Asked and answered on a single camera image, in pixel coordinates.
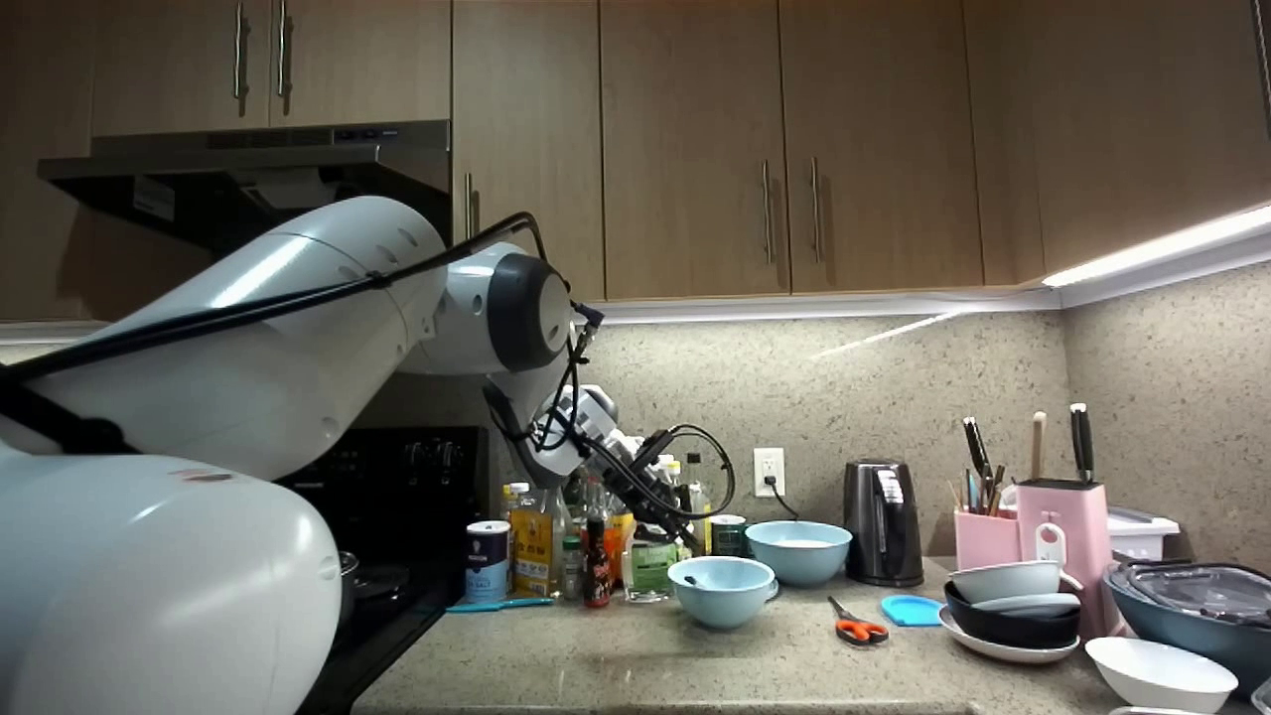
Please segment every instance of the knife handle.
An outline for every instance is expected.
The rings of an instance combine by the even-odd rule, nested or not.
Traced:
[[[1032,478],[1043,478],[1043,413],[1032,413]]]
[[[1073,406],[1068,423],[1073,423],[1075,478],[1079,478],[1079,479],[1096,479],[1096,448],[1093,448],[1084,399]]]
[[[985,448],[985,435],[982,435],[978,418],[963,418],[962,430],[963,430],[967,463],[971,463],[985,479],[993,479],[993,462],[987,462],[987,448]]]

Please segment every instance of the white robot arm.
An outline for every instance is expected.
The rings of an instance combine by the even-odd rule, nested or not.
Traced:
[[[0,364],[0,709],[292,709],[341,568],[270,479],[402,364],[532,373],[572,341],[565,282],[491,237],[446,251],[402,203],[335,203]]]

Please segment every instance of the electric kettle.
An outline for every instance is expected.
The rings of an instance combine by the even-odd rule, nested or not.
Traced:
[[[904,462],[850,462],[840,474],[840,524],[855,532],[844,574],[863,582],[920,582],[918,501]]]

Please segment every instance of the knife block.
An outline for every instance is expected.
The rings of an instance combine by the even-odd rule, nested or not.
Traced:
[[[1020,561],[1020,528],[1012,511],[954,509],[958,572]]]
[[[1108,491],[1096,479],[1020,479],[1020,561],[1059,561],[1079,582],[1079,634],[1108,634],[1114,607],[1102,586],[1110,568]]]

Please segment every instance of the backsplash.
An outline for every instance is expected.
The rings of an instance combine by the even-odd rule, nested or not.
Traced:
[[[945,321],[614,327],[590,341],[582,381],[619,399],[628,434],[712,430],[737,468],[732,511],[783,515],[752,496],[752,448],[785,448],[785,501],[840,511],[840,463],[913,468],[926,550],[948,550],[963,468],[962,418],[993,462],[1028,463],[1028,418],[1048,413],[1048,474],[1073,474],[1063,409],[1087,399],[1108,501],[1174,515],[1174,548],[1271,568],[1271,266],[1204,279],[1073,312]],[[481,423],[463,377],[397,377],[365,421]]]
[[[1073,393],[1108,501],[1167,511],[1183,554],[1271,572],[1271,266],[1068,312]]]
[[[985,423],[998,462],[1028,462],[1028,418],[1068,406],[1055,312],[913,321],[752,321],[598,331],[582,381],[619,399],[628,434],[712,430],[737,474],[732,511],[777,515],[756,501],[756,443],[785,448],[785,501],[840,521],[840,468],[901,455],[913,468],[929,548],[948,550],[948,505],[963,468],[962,418]],[[369,421],[481,421],[472,381],[394,381]]]

